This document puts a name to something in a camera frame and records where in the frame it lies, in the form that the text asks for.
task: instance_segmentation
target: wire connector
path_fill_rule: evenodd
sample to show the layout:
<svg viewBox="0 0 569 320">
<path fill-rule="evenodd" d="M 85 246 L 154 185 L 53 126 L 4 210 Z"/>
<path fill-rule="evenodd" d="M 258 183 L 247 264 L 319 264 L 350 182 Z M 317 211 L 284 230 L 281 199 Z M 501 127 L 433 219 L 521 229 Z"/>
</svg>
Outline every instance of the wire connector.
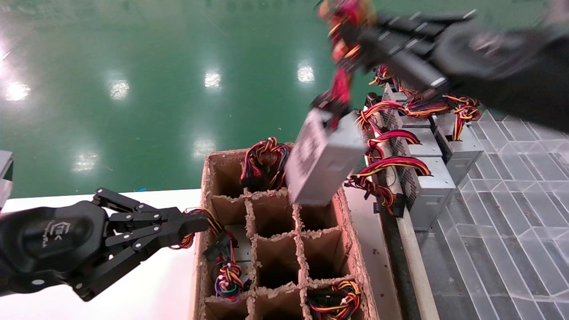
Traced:
<svg viewBox="0 0 569 320">
<path fill-rule="evenodd" d="M 391 207 L 394 217 L 396 218 L 403 217 L 403 213 L 405 212 L 406 202 L 407 202 L 407 197 L 404 194 L 395 195 L 395 201 L 393 202 L 393 206 Z"/>
<path fill-rule="evenodd" d="M 225 254 L 227 248 L 229 248 L 231 243 L 231 237 L 222 231 L 217 237 L 217 240 L 209 248 L 207 248 L 203 255 L 209 262 L 215 262 L 219 256 Z"/>
</svg>

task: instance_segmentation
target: power supply unit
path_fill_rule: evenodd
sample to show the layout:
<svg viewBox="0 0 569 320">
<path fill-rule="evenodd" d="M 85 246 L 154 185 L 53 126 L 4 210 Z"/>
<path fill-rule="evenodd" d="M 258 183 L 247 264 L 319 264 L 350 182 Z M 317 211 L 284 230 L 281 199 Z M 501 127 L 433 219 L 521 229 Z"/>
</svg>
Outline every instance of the power supply unit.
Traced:
<svg viewBox="0 0 569 320">
<path fill-rule="evenodd" d="M 464 126 L 461 141 L 450 141 L 454 126 L 441 125 L 435 128 L 435 138 L 443 152 L 443 160 L 452 181 L 457 186 L 482 155 L 484 149 L 468 126 Z"/>
<path fill-rule="evenodd" d="M 335 130 L 325 127 L 332 113 L 312 109 L 286 164 L 289 199 L 308 206 L 325 206 L 360 162 L 366 150 L 354 113 Z"/>
</svg>

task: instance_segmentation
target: silver power supply unit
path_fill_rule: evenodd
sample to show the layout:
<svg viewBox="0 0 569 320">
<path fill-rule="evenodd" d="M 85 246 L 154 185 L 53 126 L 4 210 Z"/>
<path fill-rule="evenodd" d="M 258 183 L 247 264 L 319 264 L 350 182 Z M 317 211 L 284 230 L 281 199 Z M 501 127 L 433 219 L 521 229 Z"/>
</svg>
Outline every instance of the silver power supply unit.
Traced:
<svg viewBox="0 0 569 320">
<path fill-rule="evenodd" d="M 431 176 L 419 176 L 415 169 L 398 167 L 397 174 L 403 193 L 407 196 L 407 208 L 417 231 L 428 230 L 447 205 L 456 188 L 442 158 L 417 157 L 423 161 Z"/>
<path fill-rule="evenodd" d="M 403 155 L 405 157 L 442 157 L 439 144 L 429 128 L 404 128 L 417 136 L 420 144 L 410 145 L 402 137 L 389 139 L 389 144 L 393 155 Z"/>
<path fill-rule="evenodd" d="M 458 186 L 470 171 L 484 149 L 468 126 L 464 126 L 461 141 L 449 141 L 453 125 L 440 125 L 435 128 L 435 138 L 443 152 L 443 159 L 452 181 Z"/>
<path fill-rule="evenodd" d="M 290 202 L 327 205 L 367 148 L 354 113 L 344 116 L 336 130 L 324 127 L 331 118 L 312 109 L 304 120 L 286 163 Z"/>
<path fill-rule="evenodd" d="M 394 92 L 393 88 L 389 84 L 386 84 L 381 101 L 395 101 L 403 103 L 407 101 L 407 96 L 401 92 Z M 389 130 L 431 127 L 431 122 L 428 118 L 402 116 L 397 110 L 385 110 L 381 111 L 380 114 L 384 125 Z"/>
</svg>

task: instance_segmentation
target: colorful wire bundle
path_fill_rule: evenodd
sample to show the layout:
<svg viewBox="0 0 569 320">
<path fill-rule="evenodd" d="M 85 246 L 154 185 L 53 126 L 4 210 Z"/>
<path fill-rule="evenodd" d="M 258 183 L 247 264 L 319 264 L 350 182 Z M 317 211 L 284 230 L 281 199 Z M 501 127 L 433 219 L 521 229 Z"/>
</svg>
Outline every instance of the colorful wire bundle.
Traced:
<svg viewBox="0 0 569 320">
<path fill-rule="evenodd" d="M 368 139 L 368 150 L 364 153 L 366 157 L 370 159 L 370 161 L 375 162 L 384 158 L 384 152 L 379 147 L 379 141 L 375 139 Z"/>
<path fill-rule="evenodd" d="M 275 137 L 255 143 L 245 154 L 241 185 L 251 191 L 280 189 L 285 183 L 289 154 L 290 147 L 278 143 Z"/>
<path fill-rule="evenodd" d="M 216 297 L 225 298 L 230 303 L 235 303 L 239 300 L 239 295 L 243 291 L 243 282 L 241 281 L 241 267 L 235 261 L 235 255 L 233 254 L 233 246 L 229 244 L 228 247 L 230 261 L 219 269 L 213 288 Z"/>
<path fill-rule="evenodd" d="M 478 110 L 479 102 L 476 99 L 470 97 L 454 97 L 450 95 L 445 95 L 444 97 L 456 103 L 455 107 L 455 127 L 452 131 L 452 140 L 459 141 L 464 125 L 470 121 L 476 121 L 480 117 L 480 111 Z"/>
<path fill-rule="evenodd" d="M 380 142 L 385 142 L 391 138 L 395 138 L 395 137 L 402 137 L 404 138 L 407 143 L 409 143 L 410 145 L 416 145 L 419 144 L 419 138 L 417 138 L 417 136 L 412 133 L 409 132 L 407 130 L 402 130 L 402 129 L 396 129 L 396 130 L 391 130 L 388 132 L 384 132 L 382 134 L 380 134 L 378 137 L 376 137 L 375 139 L 370 139 L 374 142 L 380 143 Z"/>
<path fill-rule="evenodd" d="M 393 78 L 393 75 L 389 73 L 387 66 L 382 64 L 375 69 L 373 81 L 371 81 L 369 85 L 377 84 L 378 87 L 383 87 L 385 84 L 389 83 L 391 78 Z"/>
<path fill-rule="evenodd" d="M 350 320 L 360 307 L 360 287 L 353 281 L 342 281 L 338 285 L 332 285 L 331 289 L 344 295 L 339 305 L 323 306 L 309 303 L 309 307 L 318 313 L 318 320 Z"/>
<path fill-rule="evenodd" d="M 371 163 L 369 166 L 360 170 L 355 176 L 356 178 L 369 177 L 389 166 L 410 167 L 417 169 L 420 175 L 431 175 L 431 170 L 428 169 L 423 161 L 413 157 L 393 156 Z"/>
<path fill-rule="evenodd" d="M 375 114 L 382 110 L 402 110 L 402 108 L 403 105 L 395 101 L 378 102 L 367 110 L 358 110 L 356 124 L 365 132 L 371 133 L 375 131 L 381 134 L 382 130 L 377 125 Z"/>
<path fill-rule="evenodd" d="M 213 232 L 214 235 L 218 236 L 224 230 L 224 228 L 217 221 L 217 219 L 215 219 L 212 216 L 212 214 L 209 213 L 209 211 L 207 211 L 206 209 L 195 208 L 195 209 L 191 209 L 191 210 L 186 209 L 184 211 L 184 213 L 186 213 L 186 214 L 196 214 L 198 212 L 204 212 L 207 215 L 208 222 L 209 222 L 209 229 Z M 185 235 L 182 238 L 182 242 L 177 247 L 172 246 L 172 247 L 170 247 L 170 249 L 172 249 L 172 250 L 187 249 L 187 248 L 192 246 L 194 237 L 195 237 L 195 233 L 190 233 L 188 235 Z"/>
</svg>

